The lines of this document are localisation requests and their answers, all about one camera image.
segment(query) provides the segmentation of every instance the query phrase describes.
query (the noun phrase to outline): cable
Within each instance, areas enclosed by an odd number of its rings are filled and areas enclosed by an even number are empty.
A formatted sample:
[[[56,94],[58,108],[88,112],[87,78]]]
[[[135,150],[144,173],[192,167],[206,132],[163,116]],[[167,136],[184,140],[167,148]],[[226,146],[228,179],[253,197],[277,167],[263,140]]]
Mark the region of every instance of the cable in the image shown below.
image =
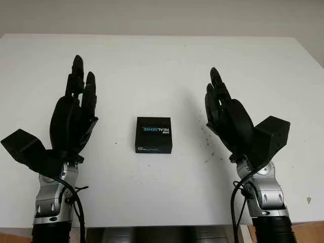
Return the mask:
[[[56,178],[56,177],[49,177],[49,178],[63,184],[67,189],[70,190],[73,197],[75,198],[77,207],[79,208],[79,212],[80,212],[80,214],[77,214],[77,218],[78,218],[79,223],[80,223],[80,243],[86,243],[85,215],[84,215],[84,212],[83,212],[81,200],[80,200],[77,192],[74,190],[74,188],[69,183],[62,180],[61,178]]]
[[[233,181],[234,186],[236,186],[237,184],[238,184],[238,181]],[[241,190],[242,194],[243,194],[243,192],[246,191],[245,186],[243,186],[243,185],[239,189]],[[246,196],[244,196],[244,202],[243,202],[243,205],[242,205],[241,213],[239,214],[239,218],[238,218],[238,221],[237,221],[237,224],[236,224],[237,228],[239,227],[239,223],[241,221],[241,218],[242,218],[242,215],[243,215],[243,210],[244,210],[244,207],[245,207],[246,203],[247,203],[247,198],[246,198]]]
[[[78,193],[79,191],[82,191],[82,190],[84,190],[84,189],[87,189],[87,188],[89,188],[88,186],[84,186],[84,187],[75,187],[76,188],[76,193]],[[79,218],[80,217],[80,214],[78,213],[78,210],[76,209],[76,206],[75,206],[75,201],[73,202],[73,207],[74,207],[74,211],[75,211],[75,214],[76,214],[76,216],[77,216],[77,218]]]
[[[234,210],[234,201],[235,201],[236,193],[247,180],[249,180],[255,173],[257,173],[267,164],[268,162],[266,161],[265,163],[262,163],[259,166],[257,166],[253,171],[251,171],[243,179],[241,179],[233,189],[232,196],[231,196],[231,217],[232,217],[232,226],[234,232],[234,243],[238,243],[238,234],[237,234],[238,227],[236,226],[235,210]]]
[[[239,214],[239,218],[238,218],[238,221],[237,221],[237,225],[236,225],[236,228],[238,229],[239,227],[239,223],[241,221],[241,218],[242,218],[242,215],[243,215],[243,211],[244,211],[244,208],[245,208],[245,204],[247,203],[247,198],[245,197],[244,198],[244,202],[243,202],[243,206],[242,206],[242,209],[241,209],[241,213]]]

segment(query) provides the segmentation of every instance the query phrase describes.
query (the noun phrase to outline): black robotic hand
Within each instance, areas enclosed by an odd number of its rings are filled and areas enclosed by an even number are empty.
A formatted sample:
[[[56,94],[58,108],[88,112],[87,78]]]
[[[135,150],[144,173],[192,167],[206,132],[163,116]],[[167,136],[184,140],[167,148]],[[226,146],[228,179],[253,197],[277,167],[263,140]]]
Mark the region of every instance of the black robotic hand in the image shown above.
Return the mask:
[[[82,103],[78,99],[83,94]],[[17,161],[45,176],[57,177],[64,161],[82,163],[79,153],[87,144],[98,118],[95,117],[97,96],[95,76],[88,73],[84,87],[83,61],[76,56],[68,76],[65,95],[55,107],[50,137],[53,149],[46,150],[42,142],[28,132],[18,129],[1,144]]]
[[[243,105],[230,97],[214,67],[211,80],[205,96],[207,126],[233,156],[246,156],[251,168],[266,165],[286,145],[290,123],[269,116],[254,127]]]
[[[68,76],[65,95],[58,100],[51,120],[50,136],[55,151],[79,154],[98,120],[95,117],[97,96],[92,72],[88,73],[85,87],[84,84],[83,61],[77,55]],[[78,97],[81,93],[80,106]]]

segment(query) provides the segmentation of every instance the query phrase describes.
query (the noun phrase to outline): realsense box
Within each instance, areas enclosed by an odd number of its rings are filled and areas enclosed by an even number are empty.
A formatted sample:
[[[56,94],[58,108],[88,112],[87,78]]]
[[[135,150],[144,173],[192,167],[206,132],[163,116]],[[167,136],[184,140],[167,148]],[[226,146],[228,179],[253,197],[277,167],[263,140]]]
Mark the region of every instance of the realsense box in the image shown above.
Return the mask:
[[[138,117],[135,151],[137,153],[171,153],[170,117]]]

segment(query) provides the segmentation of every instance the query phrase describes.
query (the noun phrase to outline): robotic arm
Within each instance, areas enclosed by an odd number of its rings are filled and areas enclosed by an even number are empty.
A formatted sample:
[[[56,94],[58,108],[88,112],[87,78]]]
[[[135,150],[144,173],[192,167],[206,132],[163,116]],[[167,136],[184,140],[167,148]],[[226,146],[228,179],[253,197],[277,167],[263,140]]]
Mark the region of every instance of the robotic arm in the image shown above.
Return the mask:
[[[230,160],[236,163],[241,178],[231,197],[235,243],[238,243],[238,223],[234,199],[239,189],[248,202],[258,243],[296,242],[284,195],[271,161],[286,145],[290,123],[269,116],[254,127],[243,105],[230,97],[215,68],[211,70],[211,80],[205,96],[207,126],[232,152]]]
[[[83,94],[82,103],[78,99]],[[68,243],[72,225],[72,207],[80,222],[80,241],[85,243],[85,221],[75,182],[78,166],[84,158],[79,155],[87,144],[98,118],[95,76],[88,73],[84,84],[83,61],[76,56],[69,74],[65,95],[55,107],[50,137],[52,149],[46,150],[35,136],[18,129],[1,144],[19,163],[39,173],[40,190],[36,197],[32,230],[33,243]]]

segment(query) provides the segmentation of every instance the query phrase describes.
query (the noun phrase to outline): white table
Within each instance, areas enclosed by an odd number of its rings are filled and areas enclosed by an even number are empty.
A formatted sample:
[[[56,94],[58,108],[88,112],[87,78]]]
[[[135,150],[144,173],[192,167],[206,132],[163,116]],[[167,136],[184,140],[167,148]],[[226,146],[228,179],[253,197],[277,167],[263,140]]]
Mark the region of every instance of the white table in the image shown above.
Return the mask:
[[[77,180],[90,187],[80,193],[87,227],[231,222],[236,168],[205,126],[212,66],[255,124],[269,115],[291,122],[273,159],[277,180],[293,222],[324,219],[324,71],[294,39],[7,34],[0,138],[22,128],[50,148],[50,119],[75,54],[94,72],[98,95],[99,122]],[[171,155],[135,153],[136,116],[171,117]],[[37,174],[2,147],[0,161],[0,227],[31,227]]]

